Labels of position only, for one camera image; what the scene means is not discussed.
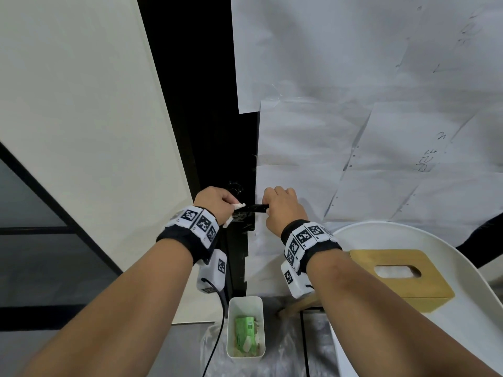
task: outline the forearm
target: forearm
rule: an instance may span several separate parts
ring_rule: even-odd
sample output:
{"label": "forearm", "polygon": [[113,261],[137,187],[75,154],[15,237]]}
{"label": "forearm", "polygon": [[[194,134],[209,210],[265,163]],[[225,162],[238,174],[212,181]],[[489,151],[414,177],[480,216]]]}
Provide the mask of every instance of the forearm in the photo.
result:
{"label": "forearm", "polygon": [[147,375],[192,269],[179,242],[163,239],[84,308],[22,376]]}
{"label": "forearm", "polygon": [[498,375],[348,254],[316,253],[307,274],[360,377]]}

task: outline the finger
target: finger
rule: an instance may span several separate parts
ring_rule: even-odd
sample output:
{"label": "finger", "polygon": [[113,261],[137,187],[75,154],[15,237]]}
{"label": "finger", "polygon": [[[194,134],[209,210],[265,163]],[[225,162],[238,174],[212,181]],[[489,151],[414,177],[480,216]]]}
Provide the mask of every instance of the finger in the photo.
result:
{"label": "finger", "polygon": [[272,189],[271,187],[267,188],[266,190],[264,190],[264,196],[262,198],[262,203],[265,203],[265,204],[271,203],[271,200],[274,198],[274,196],[277,196],[274,189]]}
{"label": "finger", "polygon": [[286,190],[286,193],[288,193],[290,196],[293,196],[293,197],[295,197],[295,199],[297,199],[297,193],[295,193],[295,189],[293,189],[293,188],[288,188],[288,189]]}
{"label": "finger", "polygon": [[279,195],[285,195],[286,194],[286,191],[283,189],[282,186],[276,186],[274,188],[274,190],[276,191],[276,194],[279,196]]}
{"label": "finger", "polygon": [[218,195],[222,198],[223,201],[228,203],[239,203],[238,199],[232,195],[227,189],[215,188]]}

